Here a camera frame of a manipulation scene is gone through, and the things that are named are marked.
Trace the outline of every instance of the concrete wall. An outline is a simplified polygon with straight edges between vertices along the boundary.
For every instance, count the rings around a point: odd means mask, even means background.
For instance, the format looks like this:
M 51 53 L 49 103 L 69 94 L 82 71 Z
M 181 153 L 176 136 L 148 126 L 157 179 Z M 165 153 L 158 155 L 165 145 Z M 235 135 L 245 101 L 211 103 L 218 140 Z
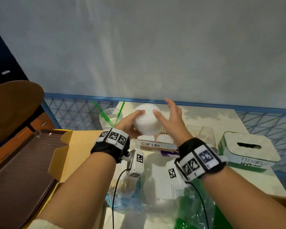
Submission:
M 0 0 L 45 92 L 286 108 L 286 0 Z

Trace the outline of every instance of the white table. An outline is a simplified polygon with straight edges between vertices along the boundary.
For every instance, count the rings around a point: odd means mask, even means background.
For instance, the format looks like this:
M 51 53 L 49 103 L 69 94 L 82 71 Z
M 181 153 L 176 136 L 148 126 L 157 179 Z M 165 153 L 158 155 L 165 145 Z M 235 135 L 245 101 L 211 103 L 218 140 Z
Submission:
M 140 103 L 126 102 L 122 109 L 123 117 L 126 117 L 134 111 L 134 109 Z M 161 113 L 164 117 L 168 118 L 170 115 L 170 110 L 165 104 L 157 104 L 160 108 Z M 119 102 L 117 108 L 122 107 L 122 102 Z M 239 132 L 239 133 L 249 133 L 236 114 L 234 109 L 222 109 L 222 108 L 203 108 L 203 107 L 191 107 L 191 106 L 180 106 L 182 109 L 182 118 L 185 125 L 194 126 L 205 126 L 213 128 L 216 145 L 218 145 L 224 132 Z M 144 154 L 150 154 L 153 152 L 144 151 Z M 121 167 L 117 166 L 116 172 L 120 173 Z M 272 169 L 268 169 L 263 173 L 252 172 L 249 170 L 232 168 L 253 185 L 261 189 L 263 192 L 272 195 L 278 195 L 286 197 L 286 190 L 280 183 L 279 179 L 275 175 Z M 133 223 L 131 222 L 127 225 L 124 219 L 124 215 L 115 212 L 115 228 L 132 228 Z M 154 220 L 145 219 L 144 228 L 173 228 L 173 225 L 163 224 L 162 222 L 153 222 Z M 111 209 L 107 208 L 104 228 L 112 228 L 112 212 Z

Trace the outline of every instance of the person's right arm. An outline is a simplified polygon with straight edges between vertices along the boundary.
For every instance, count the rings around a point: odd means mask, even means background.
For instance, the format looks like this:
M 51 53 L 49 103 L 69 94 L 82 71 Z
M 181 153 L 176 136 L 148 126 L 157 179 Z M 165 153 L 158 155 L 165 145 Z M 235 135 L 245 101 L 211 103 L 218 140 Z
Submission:
M 193 137 L 182 120 L 181 109 L 172 100 L 165 101 L 170 108 L 170 118 L 166 119 L 156 110 L 154 115 L 180 146 Z M 218 173 L 205 174 L 200 180 L 235 229 L 286 229 L 286 208 L 228 166 Z

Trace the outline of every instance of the person's left hand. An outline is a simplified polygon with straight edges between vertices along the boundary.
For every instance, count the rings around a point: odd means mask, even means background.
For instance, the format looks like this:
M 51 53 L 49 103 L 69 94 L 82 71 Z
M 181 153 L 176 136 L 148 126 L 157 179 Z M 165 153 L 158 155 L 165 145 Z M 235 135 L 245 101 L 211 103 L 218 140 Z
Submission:
M 114 128 L 122 130 L 125 133 L 127 133 L 129 135 L 130 140 L 136 138 L 137 136 L 140 136 L 141 133 L 134 128 L 133 123 L 138 116 L 144 113 L 145 110 L 137 110 L 132 114 L 126 116 L 124 119 L 122 119 Z

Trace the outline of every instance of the hand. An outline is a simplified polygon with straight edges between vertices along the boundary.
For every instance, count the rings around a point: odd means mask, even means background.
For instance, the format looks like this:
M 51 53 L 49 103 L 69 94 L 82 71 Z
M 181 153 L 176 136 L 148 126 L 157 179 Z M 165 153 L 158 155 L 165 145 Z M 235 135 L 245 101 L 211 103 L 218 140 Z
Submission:
M 139 131 L 136 131 L 136 129 L 133 126 L 134 120 L 145 113 L 145 110 L 137 110 L 133 112 L 132 114 L 129 114 L 124 119 L 122 119 L 114 128 L 124 131 L 129 135 L 129 139 L 136 138 L 137 136 L 140 136 L 141 133 Z
M 187 130 L 183 120 L 181 108 L 177 107 L 175 102 L 166 98 L 165 102 L 168 103 L 170 108 L 170 118 L 166 119 L 161 112 L 153 110 L 155 117 L 162 123 L 168 135 L 173 138 L 175 144 L 179 147 L 187 140 L 193 138 Z

